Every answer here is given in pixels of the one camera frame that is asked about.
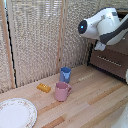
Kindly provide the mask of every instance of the wooden countertop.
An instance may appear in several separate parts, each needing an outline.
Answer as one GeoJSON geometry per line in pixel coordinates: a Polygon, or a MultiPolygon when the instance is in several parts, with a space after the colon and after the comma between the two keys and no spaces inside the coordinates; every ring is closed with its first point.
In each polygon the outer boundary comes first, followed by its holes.
{"type": "Polygon", "coordinates": [[[128,86],[91,66],[72,69],[72,91],[65,102],[54,99],[59,74],[0,95],[0,102],[24,98],[37,108],[33,128],[110,128],[128,102],[128,86]],[[36,87],[43,83],[49,93],[36,87]]]}

